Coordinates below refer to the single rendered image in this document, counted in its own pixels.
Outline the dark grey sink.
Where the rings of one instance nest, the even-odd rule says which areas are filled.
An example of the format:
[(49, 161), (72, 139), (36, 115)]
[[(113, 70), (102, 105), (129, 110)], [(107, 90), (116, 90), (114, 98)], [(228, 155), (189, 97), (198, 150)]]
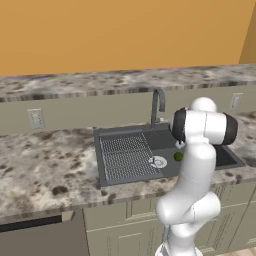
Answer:
[(177, 147), (167, 123), (95, 129), (94, 143), (102, 187), (179, 175), (182, 164), (174, 159), (188, 147)]

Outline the grey curved tap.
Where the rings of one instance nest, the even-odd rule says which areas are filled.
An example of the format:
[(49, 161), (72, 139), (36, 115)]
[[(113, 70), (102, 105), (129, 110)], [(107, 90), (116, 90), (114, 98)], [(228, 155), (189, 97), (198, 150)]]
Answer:
[(151, 127), (154, 128), (157, 119), (157, 111), (165, 111), (165, 94), (161, 88), (157, 88), (153, 91), (152, 98), (152, 110), (151, 110)]

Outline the grey-green false drawer front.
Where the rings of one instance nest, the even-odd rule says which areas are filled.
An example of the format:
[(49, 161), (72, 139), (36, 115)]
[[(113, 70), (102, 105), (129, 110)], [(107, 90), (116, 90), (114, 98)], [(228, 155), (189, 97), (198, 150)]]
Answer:
[(83, 210), (88, 231), (155, 219), (156, 198), (132, 200)]

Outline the grey-green cupboard door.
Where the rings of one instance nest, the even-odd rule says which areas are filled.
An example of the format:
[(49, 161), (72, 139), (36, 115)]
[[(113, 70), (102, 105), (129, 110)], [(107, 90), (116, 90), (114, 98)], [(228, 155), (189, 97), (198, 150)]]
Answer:
[(256, 196), (248, 204), (228, 251), (252, 247), (256, 247)]
[(155, 256), (162, 243), (163, 225), (157, 220), (87, 232), (90, 256)]
[(223, 207), (217, 217), (200, 229), (195, 245), (203, 256), (216, 256), (227, 252), (246, 208), (247, 203)]

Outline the white wall socket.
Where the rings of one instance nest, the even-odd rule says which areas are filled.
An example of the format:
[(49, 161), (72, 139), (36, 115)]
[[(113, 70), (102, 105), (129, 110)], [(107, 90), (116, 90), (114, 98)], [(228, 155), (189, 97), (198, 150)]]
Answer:
[(32, 129), (44, 129), (45, 123), (41, 109), (28, 109), (28, 117)]
[(230, 102), (230, 110), (234, 111), (237, 110), (239, 107), (239, 104), (241, 102), (243, 94), (242, 93), (234, 93), (231, 98)]

